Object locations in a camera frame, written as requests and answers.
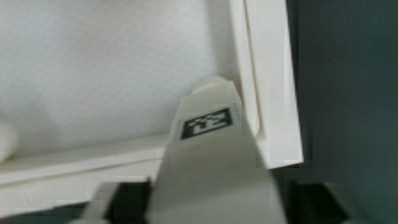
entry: white surface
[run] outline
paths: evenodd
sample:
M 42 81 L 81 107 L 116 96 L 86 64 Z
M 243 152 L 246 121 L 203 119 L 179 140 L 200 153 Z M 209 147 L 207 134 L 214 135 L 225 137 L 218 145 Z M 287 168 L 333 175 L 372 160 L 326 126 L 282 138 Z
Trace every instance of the white surface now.
M 19 134 L 13 125 L 0 118 L 0 163 L 15 151 Z
M 157 166 L 159 160 L 150 160 L 1 185 L 0 217 L 88 201 L 104 182 L 136 182 L 154 178 Z
M 214 118 L 219 116 L 211 114 L 225 108 L 232 120 L 228 126 L 225 120 Z M 285 223 L 276 189 L 230 82 L 182 98 L 173 119 L 171 142 L 150 195 L 148 223 Z M 191 130 L 211 130 L 207 127 L 214 124 L 221 127 L 221 123 L 223 127 L 180 139 L 189 127 L 186 122 L 195 124 Z
M 239 80 L 235 65 L 267 168 L 301 161 L 283 1 L 230 0 L 230 15 L 221 0 L 150 2 L 0 1 L 0 114 L 15 121 L 22 137 L 17 158 L 0 165 L 0 216 L 88 200 L 113 176 L 154 174 L 157 160 L 143 165 L 134 162 L 157 158 L 164 145 L 152 147 L 161 141 L 134 137 L 168 131 L 179 97 L 202 76 L 227 74 Z M 131 31 L 134 25 L 141 32 Z M 143 48 L 143 40 L 152 45 L 143 45 L 141 53 L 132 48 Z M 237 63 L 230 63 L 232 41 Z M 147 59 L 155 63 L 139 64 Z M 159 100 L 168 99 L 163 107 Z M 251 117 L 257 106 L 259 123 Z M 52 153 L 20 158 L 44 152 Z
M 166 138 L 168 135 L 159 135 L 10 160 L 0 165 L 0 184 L 159 159 Z
M 267 168 L 275 168 L 301 162 L 285 1 L 244 2 L 260 127 L 257 144 Z
M 1 0 L 0 114 L 17 156 L 168 132 L 202 77 L 237 80 L 227 0 Z

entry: printed logo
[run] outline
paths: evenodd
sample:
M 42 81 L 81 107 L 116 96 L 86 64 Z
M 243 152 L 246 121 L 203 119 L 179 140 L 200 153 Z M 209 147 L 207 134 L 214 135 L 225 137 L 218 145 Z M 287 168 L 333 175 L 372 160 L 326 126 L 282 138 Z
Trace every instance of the printed logo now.
M 228 108 L 184 121 L 180 139 L 218 130 L 232 125 Z

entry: dark background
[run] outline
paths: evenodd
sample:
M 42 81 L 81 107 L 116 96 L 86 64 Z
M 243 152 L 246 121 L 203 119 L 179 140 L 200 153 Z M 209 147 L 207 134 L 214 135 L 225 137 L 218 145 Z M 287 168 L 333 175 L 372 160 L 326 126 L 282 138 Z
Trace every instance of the dark background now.
M 398 1 L 287 0 L 307 162 L 287 179 L 347 190 L 398 223 Z

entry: white frame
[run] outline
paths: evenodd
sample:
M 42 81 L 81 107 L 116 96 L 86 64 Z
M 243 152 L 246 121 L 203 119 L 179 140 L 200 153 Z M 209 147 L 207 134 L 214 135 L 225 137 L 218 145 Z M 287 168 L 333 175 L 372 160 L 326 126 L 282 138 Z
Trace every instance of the white frame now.
M 244 113 L 266 165 L 275 168 L 301 162 L 285 3 L 283 0 L 228 1 Z M 0 200 L 6 198 L 10 186 L 28 189 L 28 183 L 36 184 L 40 181 L 44 193 L 49 186 L 45 183 L 56 178 L 61 179 L 61 175 L 68 175 L 67 178 L 74 175 L 81 178 L 81 174 L 92 172 L 102 176 L 115 175 L 109 171 L 115 166 L 118 173 L 131 172 L 132 175 L 138 170 L 141 176 L 154 176 L 164 144 L 166 136 L 161 135 L 10 160 L 0 165 Z M 99 181 L 102 179 L 97 183 L 92 182 L 92 189 L 84 189 L 92 193 Z M 77 189 L 77 181 L 68 183 L 63 190 L 72 192 Z M 52 200 L 56 195 L 51 193 L 45 200 Z M 76 201 L 86 200 L 86 197 L 76 196 Z M 44 203 L 42 200 L 36 199 L 35 205 Z M 0 209 L 0 216 L 19 211 L 4 210 Z

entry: white panel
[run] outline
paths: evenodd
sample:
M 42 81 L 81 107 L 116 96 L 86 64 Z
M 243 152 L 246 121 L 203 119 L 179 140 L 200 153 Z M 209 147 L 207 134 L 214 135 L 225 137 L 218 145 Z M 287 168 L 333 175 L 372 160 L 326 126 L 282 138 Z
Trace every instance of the white panel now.
M 0 115 L 26 156 L 168 132 L 202 77 L 234 80 L 227 0 L 1 0 Z

